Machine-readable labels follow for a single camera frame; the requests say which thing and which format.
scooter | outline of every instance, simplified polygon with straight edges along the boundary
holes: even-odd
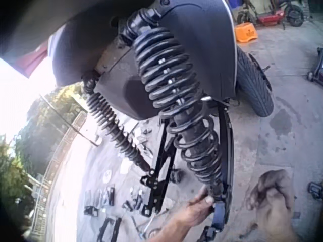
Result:
[[[245,0],[243,11],[238,13],[237,23],[250,22],[254,25],[259,24],[263,26],[281,23],[285,29],[285,20],[294,27],[300,27],[304,22],[302,9],[297,5],[291,4],[290,0],[271,0],[270,9],[271,11],[268,13],[259,14],[251,0]]]
[[[188,169],[215,198],[213,222],[200,238],[212,241],[229,219],[232,200],[230,99],[243,92],[260,117],[274,109],[263,70],[236,45],[226,2],[42,0],[13,5],[4,17],[0,50],[6,62],[17,68],[21,58],[39,60],[38,47],[48,41],[57,84],[83,82],[98,125],[145,172],[140,183],[150,192],[143,216],[161,211],[181,150]],[[220,135],[209,103],[218,109]],[[155,167],[124,133],[114,109],[135,120],[159,116]]]

black metal bracket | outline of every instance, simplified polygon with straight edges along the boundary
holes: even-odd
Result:
[[[228,108],[218,103],[220,120],[220,146],[222,149],[222,181],[224,192],[214,205],[214,216],[211,226],[206,226],[197,242],[213,241],[217,233],[222,232],[228,222],[232,202],[234,143],[233,129],[227,113]]]
[[[166,120],[163,121],[160,125],[160,130],[157,138],[158,142],[160,143],[159,151],[158,155],[154,156],[155,169],[151,170],[149,172],[149,175],[145,175],[140,179],[141,184],[150,188],[150,193],[146,194],[146,197],[143,201],[144,205],[141,210],[141,214],[145,217],[151,216],[153,208],[155,208],[155,213],[159,213],[161,211],[168,183],[170,181],[172,168],[174,165],[176,148],[173,145],[173,141],[175,137],[170,137],[170,139],[166,143],[166,127],[168,123],[169,121]],[[170,162],[166,178],[164,180],[158,181],[160,170],[162,169],[168,158],[170,158]]]

rear shock absorber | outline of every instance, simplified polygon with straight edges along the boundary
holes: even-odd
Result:
[[[107,131],[106,135],[111,137],[111,141],[115,141],[115,147],[120,148],[120,153],[124,154],[143,171],[149,172],[149,164],[144,160],[137,146],[133,144],[129,134],[124,131],[124,127],[119,125],[119,120],[116,119],[117,115],[107,100],[100,93],[94,92],[98,77],[99,75],[95,71],[90,75],[90,78],[89,75],[83,76],[84,91],[90,95],[86,104],[91,115],[96,119],[101,129]]]
[[[141,9],[121,35],[132,45],[139,74],[162,119],[170,119],[167,132],[176,135],[174,146],[199,181],[215,197],[223,191],[221,151],[214,123],[201,101],[202,90],[183,46],[163,27],[159,14]]]

red object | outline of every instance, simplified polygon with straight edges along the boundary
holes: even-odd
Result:
[[[277,10],[273,15],[261,16],[258,15],[258,20],[265,26],[276,25],[284,18],[285,13],[283,10]]]
[[[36,51],[26,54],[14,63],[8,63],[25,77],[29,78],[37,66],[48,56],[48,41],[43,43]]]

sky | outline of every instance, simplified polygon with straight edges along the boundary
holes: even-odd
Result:
[[[26,124],[27,111],[39,94],[55,88],[56,82],[49,57],[44,59],[30,78],[26,78],[0,59],[0,134],[7,142]]]

